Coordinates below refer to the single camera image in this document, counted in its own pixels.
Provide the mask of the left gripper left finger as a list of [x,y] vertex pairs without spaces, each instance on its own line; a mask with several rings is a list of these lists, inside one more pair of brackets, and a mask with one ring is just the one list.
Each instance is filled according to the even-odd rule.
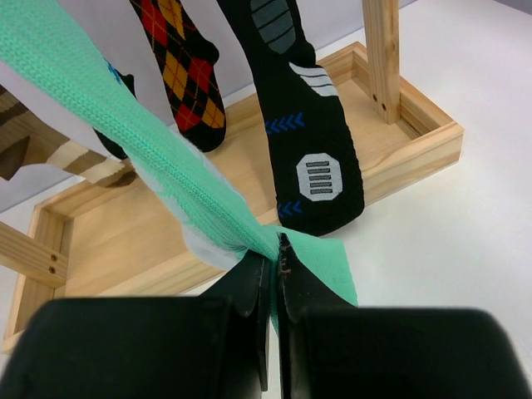
[[270,277],[270,260],[248,251],[239,263],[203,292],[207,298],[230,302],[219,393],[268,390]]

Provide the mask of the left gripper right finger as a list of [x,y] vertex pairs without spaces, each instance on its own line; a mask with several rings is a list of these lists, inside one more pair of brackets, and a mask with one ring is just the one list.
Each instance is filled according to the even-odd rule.
[[279,236],[278,338],[283,398],[332,398],[346,385],[349,318],[355,308],[328,288]]

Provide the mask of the black sport sock grey patches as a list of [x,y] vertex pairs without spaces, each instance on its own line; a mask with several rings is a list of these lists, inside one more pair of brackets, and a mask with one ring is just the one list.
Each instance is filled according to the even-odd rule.
[[322,236],[364,210],[351,132],[295,1],[221,1],[249,63],[267,133],[278,219]]

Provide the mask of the red orange argyle sock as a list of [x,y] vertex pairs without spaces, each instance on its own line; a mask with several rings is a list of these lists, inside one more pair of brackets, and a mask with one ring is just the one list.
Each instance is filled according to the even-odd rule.
[[225,138],[224,103],[214,73],[219,60],[180,1],[132,1],[155,55],[179,132],[199,150],[210,152]]

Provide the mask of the brown striped sock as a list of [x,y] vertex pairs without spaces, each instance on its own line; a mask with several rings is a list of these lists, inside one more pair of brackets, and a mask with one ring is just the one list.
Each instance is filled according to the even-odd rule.
[[1,178],[23,166],[51,165],[104,188],[131,184],[137,173],[127,162],[105,157],[50,127],[6,88],[1,89]]

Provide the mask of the green sock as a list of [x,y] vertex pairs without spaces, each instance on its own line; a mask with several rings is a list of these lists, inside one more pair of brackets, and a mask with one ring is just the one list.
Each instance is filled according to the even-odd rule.
[[[98,126],[102,114],[91,90],[105,57],[59,2],[2,2],[1,59],[103,133],[103,126]],[[130,158],[131,162],[179,220],[185,244],[193,254],[223,270],[232,269],[248,251],[275,262],[280,259],[279,236],[286,234],[311,272],[347,303],[357,304],[342,241],[262,225],[205,155],[144,109],[144,149],[141,158],[137,162]]]

